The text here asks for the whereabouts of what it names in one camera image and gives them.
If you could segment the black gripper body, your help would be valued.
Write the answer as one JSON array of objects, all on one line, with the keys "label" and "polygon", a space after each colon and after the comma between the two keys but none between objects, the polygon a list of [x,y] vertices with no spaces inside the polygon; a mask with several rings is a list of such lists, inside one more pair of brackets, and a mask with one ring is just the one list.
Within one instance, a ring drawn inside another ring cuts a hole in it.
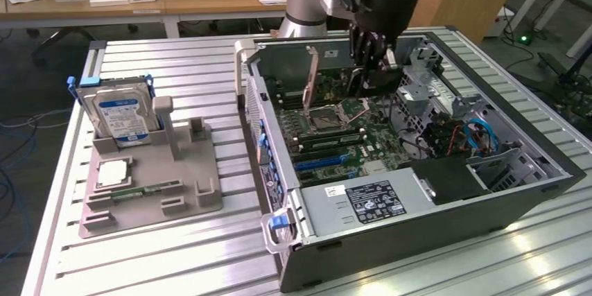
[{"label": "black gripper body", "polygon": [[397,39],[408,28],[418,0],[360,0],[354,26],[364,33]]}]

